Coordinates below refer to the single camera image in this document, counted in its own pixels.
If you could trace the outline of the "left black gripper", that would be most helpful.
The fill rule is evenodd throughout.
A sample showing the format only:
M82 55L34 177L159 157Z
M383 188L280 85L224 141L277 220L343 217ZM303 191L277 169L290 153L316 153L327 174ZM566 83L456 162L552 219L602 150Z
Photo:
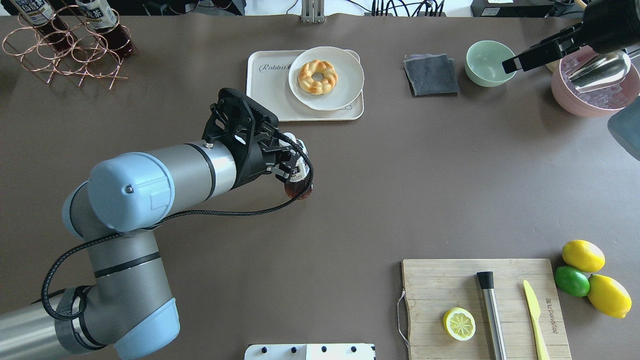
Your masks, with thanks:
M218 101L210 106L211 116L202 139L220 142L230 151L236 168L233 188L253 182L263 174L274 174L282 183L298 183L307 178L304 159L277 162L278 139L274 131L279 119L244 92L222 88Z

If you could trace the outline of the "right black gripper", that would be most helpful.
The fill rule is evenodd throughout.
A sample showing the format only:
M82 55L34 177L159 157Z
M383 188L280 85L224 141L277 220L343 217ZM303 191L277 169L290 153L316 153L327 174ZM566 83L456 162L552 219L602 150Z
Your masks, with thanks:
M581 46L589 46L598 54L606 54L635 46L640 41L638 0L593 0L583 13L576 30L563 30L528 50L502 62L509 75L539 68L572 54Z

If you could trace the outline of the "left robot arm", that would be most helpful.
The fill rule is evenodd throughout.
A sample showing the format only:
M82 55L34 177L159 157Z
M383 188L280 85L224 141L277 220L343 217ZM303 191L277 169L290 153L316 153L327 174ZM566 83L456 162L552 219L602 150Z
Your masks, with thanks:
M313 187L304 142L243 92L222 88L200 140L128 152L94 166L66 199L62 219L81 244L60 255L39 300L1 316L3 360L59 360L113 346L136 360L178 336L178 307L154 230L195 206L274 174Z

